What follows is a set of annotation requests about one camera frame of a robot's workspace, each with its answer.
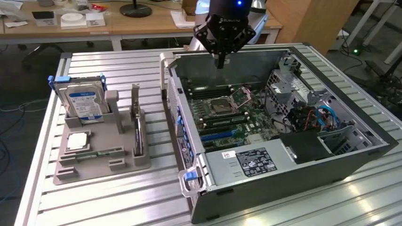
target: red object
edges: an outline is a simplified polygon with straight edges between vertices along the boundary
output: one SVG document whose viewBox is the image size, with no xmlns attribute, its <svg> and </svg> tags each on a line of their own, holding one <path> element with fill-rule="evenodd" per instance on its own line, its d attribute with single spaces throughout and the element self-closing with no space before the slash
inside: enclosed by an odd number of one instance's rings
<svg viewBox="0 0 402 226">
<path fill-rule="evenodd" d="M 99 12 L 103 12 L 103 11 L 107 10 L 105 6 L 100 6 L 100 5 L 96 5 L 96 4 L 91 4 L 91 8 L 97 10 Z"/>
<path fill-rule="evenodd" d="M 314 110 L 310 110 L 309 115 L 307 115 L 307 120 L 306 120 L 306 125 L 304 125 L 304 130 L 307 129 L 309 121 L 310 121 L 310 116 Z"/>
</svg>

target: wooden desk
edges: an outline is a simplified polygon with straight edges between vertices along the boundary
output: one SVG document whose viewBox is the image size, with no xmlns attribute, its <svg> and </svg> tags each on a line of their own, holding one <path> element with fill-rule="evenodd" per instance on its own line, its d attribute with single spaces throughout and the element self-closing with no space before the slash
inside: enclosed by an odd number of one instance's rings
<svg viewBox="0 0 402 226">
<path fill-rule="evenodd" d="M 119 12 L 120 7 L 126 4 L 124 2 L 114 2 L 111 11 Z M 192 28 L 179 29 L 171 19 L 170 11 L 180 10 L 179 3 L 164 2 L 148 6 L 152 8 L 152 15 L 144 18 L 131 18 L 120 13 L 112 14 L 112 34 L 122 34 L 122 39 L 192 37 Z M 270 14 L 262 32 L 268 34 L 266 44 L 274 44 L 282 27 L 282 24 Z"/>
<path fill-rule="evenodd" d="M 111 11 L 119 12 L 119 9 L 127 3 L 114 2 Z M 171 19 L 170 12 L 175 8 L 180 9 L 180 4 L 174 2 L 159 3 L 159 6 L 150 5 L 152 8 L 152 15 L 144 18 L 131 18 L 120 13 L 112 14 L 112 31 L 114 34 L 144 34 L 144 33 L 180 33 L 192 32 L 192 28 L 179 29 Z M 268 21 L 264 25 L 264 30 L 280 29 L 283 26 L 270 15 Z"/>
<path fill-rule="evenodd" d="M 20 27 L 4 28 L 7 38 L 48 38 L 48 37 L 71 37 L 71 36 L 87 36 L 87 35 L 100 35 L 110 34 L 112 30 L 112 16 L 105 14 L 105 26 L 79 28 L 61 30 L 60 28 L 60 15 L 57 15 L 57 24 L 56 26 L 36 26 L 32 12 L 35 11 L 53 11 L 61 6 L 41 7 L 37 2 L 24 2 L 21 11 L 29 17 L 28 25 Z M 4 22 L 12 22 L 8 18 L 4 19 Z"/>
<path fill-rule="evenodd" d="M 4 32 L 1 33 L 0 31 L 0 44 L 110 40 L 112 41 L 114 50 L 120 51 L 120 41 L 123 39 L 192 37 L 192 29 L 179 29 L 170 15 L 171 10 L 180 9 L 179 3 L 150 2 L 152 15 L 144 18 L 131 18 L 120 14 L 119 9 L 124 4 L 128 4 L 126 2 L 105 2 L 99 4 L 108 6 L 105 26 L 61 30 L 60 25 L 37 27 L 32 16 L 32 11 L 52 11 L 61 7 L 40 7 L 37 2 L 24 2 L 21 11 L 31 18 L 28 21 L 29 24 L 20 27 L 4 28 Z M 268 34 L 266 38 L 267 44 L 275 42 L 282 27 L 282 24 L 270 15 L 262 32 L 263 34 Z"/>
</svg>

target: red cable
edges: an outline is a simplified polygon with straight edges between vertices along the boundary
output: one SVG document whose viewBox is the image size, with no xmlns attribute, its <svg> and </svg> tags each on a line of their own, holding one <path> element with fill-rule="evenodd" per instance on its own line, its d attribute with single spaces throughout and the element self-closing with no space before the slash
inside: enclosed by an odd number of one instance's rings
<svg viewBox="0 0 402 226">
<path fill-rule="evenodd" d="M 310 110 L 309 115 L 307 115 L 307 120 L 306 120 L 306 125 L 304 125 L 304 130 L 307 129 L 309 121 L 310 121 L 310 115 L 314 112 L 314 110 Z"/>
</svg>

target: hard drive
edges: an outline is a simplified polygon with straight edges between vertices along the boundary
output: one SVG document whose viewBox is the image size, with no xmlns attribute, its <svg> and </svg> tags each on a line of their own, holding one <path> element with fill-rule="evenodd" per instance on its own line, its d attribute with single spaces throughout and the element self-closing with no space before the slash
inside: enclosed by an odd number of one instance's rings
<svg viewBox="0 0 402 226">
<path fill-rule="evenodd" d="M 83 124 L 103 122 L 103 114 L 110 113 L 105 95 L 105 78 L 49 78 L 49 85 L 56 91 L 65 107 L 67 116 L 77 117 Z"/>
</svg>

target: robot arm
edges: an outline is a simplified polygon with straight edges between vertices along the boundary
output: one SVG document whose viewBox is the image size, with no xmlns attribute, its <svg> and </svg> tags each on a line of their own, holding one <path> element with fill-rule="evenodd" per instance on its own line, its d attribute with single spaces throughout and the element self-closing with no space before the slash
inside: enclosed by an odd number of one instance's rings
<svg viewBox="0 0 402 226">
<path fill-rule="evenodd" d="M 248 25 L 252 2 L 211 0 L 206 23 L 194 27 L 194 36 L 214 54 L 218 69 L 223 68 L 226 55 L 239 51 L 255 36 L 255 31 Z"/>
</svg>

